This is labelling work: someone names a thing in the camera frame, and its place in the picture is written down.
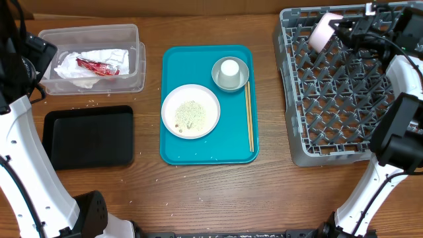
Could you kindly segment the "large white plate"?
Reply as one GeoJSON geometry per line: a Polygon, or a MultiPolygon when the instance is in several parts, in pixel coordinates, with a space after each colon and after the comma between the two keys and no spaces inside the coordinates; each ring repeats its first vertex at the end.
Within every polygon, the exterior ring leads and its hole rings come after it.
{"type": "Polygon", "coordinates": [[[182,139],[198,139],[208,135],[219,122],[220,103],[208,88],[182,85],[172,90],[161,107],[161,120],[166,129],[182,139]]]}

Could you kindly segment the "red snack wrapper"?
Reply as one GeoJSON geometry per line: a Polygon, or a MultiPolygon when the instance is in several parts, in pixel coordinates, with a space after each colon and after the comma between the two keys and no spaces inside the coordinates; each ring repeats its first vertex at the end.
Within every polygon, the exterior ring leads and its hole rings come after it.
{"type": "Polygon", "coordinates": [[[108,63],[102,63],[84,58],[77,58],[76,62],[79,67],[87,69],[99,76],[113,76],[118,75],[120,72],[117,66],[108,63]]]}

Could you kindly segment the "white napkin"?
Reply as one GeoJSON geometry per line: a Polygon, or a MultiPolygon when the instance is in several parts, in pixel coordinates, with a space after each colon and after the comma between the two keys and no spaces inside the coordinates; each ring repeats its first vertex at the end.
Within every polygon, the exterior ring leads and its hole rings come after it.
{"type": "Polygon", "coordinates": [[[115,65],[120,70],[118,75],[126,75],[129,70],[129,51],[123,49],[107,49],[107,50],[92,50],[88,52],[73,52],[65,57],[61,65],[57,66],[54,71],[62,79],[71,79],[71,82],[81,88],[91,89],[101,77],[91,71],[79,67],[76,59],[84,58],[87,60],[98,61],[115,65]]]}

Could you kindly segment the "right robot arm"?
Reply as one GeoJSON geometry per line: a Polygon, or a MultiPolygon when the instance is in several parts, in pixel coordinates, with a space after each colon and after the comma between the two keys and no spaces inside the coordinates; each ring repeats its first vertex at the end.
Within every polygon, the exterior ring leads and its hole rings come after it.
{"type": "Polygon", "coordinates": [[[372,2],[365,5],[363,16],[350,20],[326,13],[309,38],[317,52],[333,34],[354,52],[375,52],[395,95],[373,131],[373,156],[363,177],[347,201],[309,237],[375,237],[368,226],[378,209],[404,179],[422,174],[422,134],[408,128],[411,123],[422,126],[422,11],[405,7],[382,31],[373,27],[382,9],[393,12],[387,4],[372,2]]]}

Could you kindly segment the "small pink bowl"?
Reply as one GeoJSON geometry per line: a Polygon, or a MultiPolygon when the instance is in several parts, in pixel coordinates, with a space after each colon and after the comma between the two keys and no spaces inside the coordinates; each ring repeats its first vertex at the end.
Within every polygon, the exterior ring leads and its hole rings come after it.
{"type": "Polygon", "coordinates": [[[334,29],[329,25],[329,22],[331,20],[340,19],[343,19],[342,15],[325,13],[316,25],[314,31],[312,31],[308,40],[308,45],[317,53],[320,53],[334,34],[334,29]]]}

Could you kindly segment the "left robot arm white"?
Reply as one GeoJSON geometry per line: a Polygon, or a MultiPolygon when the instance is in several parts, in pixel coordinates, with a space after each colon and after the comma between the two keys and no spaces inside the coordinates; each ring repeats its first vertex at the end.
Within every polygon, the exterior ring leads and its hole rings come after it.
{"type": "Polygon", "coordinates": [[[94,190],[70,196],[42,146],[32,116],[30,96],[46,93],[39,84],[57,48],[27,32],[1,0],[1,189],[9,201],[21,237],[142,236],[136,223],[108,213],[94,190]]]}

